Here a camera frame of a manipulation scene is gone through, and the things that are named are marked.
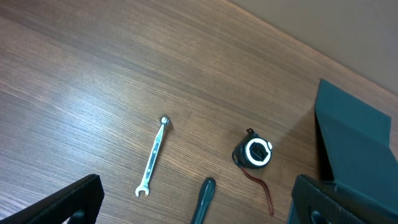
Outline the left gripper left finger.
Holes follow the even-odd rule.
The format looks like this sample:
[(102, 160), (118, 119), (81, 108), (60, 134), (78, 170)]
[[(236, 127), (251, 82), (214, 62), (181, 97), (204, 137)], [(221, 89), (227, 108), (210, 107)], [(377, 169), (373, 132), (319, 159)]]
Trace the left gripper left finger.
[(90, 174), (41, 201), (1, 220), (3, 224), (95, 223), (104, 190), (100, 176)]

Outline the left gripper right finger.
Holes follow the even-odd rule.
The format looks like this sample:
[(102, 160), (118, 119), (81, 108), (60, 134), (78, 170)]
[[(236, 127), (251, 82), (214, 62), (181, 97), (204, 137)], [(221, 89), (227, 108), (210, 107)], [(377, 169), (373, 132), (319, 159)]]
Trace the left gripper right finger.
[(298, 223), (397, 224), (396, 213), (340, 184), (305, 174), (296, 177), (291, 196)]

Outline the dark green box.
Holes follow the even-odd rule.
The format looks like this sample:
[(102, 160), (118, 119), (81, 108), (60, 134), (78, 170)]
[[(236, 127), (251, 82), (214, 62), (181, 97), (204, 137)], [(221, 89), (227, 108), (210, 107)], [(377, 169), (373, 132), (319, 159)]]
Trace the dark green box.
[[(391, 117), (322, 80), (315, 101), (321, 177), (397, 214), (397, 159), (390, 150)], [(291, 212), (288, 223), (298, 223)]]

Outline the black round tape measure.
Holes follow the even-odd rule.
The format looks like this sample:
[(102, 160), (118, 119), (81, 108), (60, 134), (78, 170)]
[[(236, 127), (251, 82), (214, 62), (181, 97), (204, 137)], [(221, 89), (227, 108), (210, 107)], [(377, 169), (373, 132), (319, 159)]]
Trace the black round tape measure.
[(249, 128), (247, 134), (238, 143), (232, 152), (232, 160), (240, 168), (243, 174), (251, 181), (259, 184), (266, 195), (267, 206), (270, 216), (274, 215), (274, 207), (269, 187), (257, 177), (252, 176), (248, 169), (256, 170), (265, 168), (272, 159), (272, 144), (260, 137), (257, 132)]

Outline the black red screwdriver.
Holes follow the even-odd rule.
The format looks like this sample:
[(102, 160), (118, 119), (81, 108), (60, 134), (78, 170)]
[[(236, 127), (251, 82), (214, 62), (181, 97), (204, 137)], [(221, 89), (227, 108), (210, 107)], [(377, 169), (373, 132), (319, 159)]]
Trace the black red screwdriver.
[(213, 200), (215, 190), (215, 179), (212, 177), (207, 177), (201, 185), (191, 224), (202, 224), (204, 222), (210, 203)]

